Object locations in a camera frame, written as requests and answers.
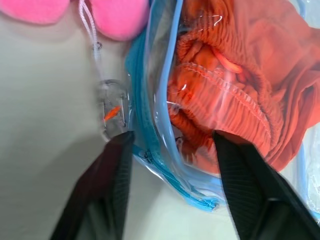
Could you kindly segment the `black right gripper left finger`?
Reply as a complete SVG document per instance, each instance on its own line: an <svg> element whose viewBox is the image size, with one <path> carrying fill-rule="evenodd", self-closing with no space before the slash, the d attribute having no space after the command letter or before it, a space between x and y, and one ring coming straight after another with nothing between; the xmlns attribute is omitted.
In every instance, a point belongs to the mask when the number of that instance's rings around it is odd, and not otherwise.
<svg viewBox="0 0 320 240"><path fill-rule="evenodd" d="M132 173L135 134L113 137L77 180L52 240L121 240Z"/></svg>

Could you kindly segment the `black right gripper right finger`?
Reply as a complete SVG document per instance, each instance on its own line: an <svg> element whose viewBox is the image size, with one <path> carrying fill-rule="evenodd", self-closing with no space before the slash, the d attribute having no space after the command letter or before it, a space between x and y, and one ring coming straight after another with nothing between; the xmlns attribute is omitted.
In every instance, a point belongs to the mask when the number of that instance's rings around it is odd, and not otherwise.
<svg viewBox="0 0 320 240"><path fill-rule="evenodd" d="M214 132L224 194L241 240L318 240L320 227L290 184L251 143Z"/></svg>

